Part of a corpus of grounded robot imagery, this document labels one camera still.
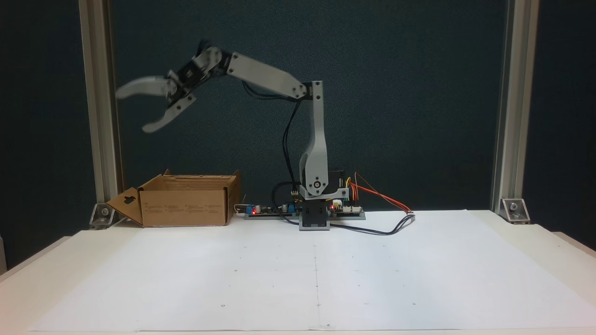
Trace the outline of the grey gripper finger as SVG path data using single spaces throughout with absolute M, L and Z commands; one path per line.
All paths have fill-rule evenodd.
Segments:
M 181 112 L 186 110 L 195 101 L 196 98 L 193 94 L 188 94 L 187 96 L 180 98 L 179 100 L 174 102 L 172 106 L 166 109 L 161 119 L 144 125 L 142 127 L 142 130 L 148 134 L 159 131 L 160 129 L 171 123 L 173 120 L 175 120 L 181 114 Z
M 156 97 L 170 97 L 176 94 L 176 83 L 170 78 L 162 76 L 148 76 L 134 79 L 119 87 L 115 92 L 117 99 L 125 99 L 133 95 L 151 95 Z

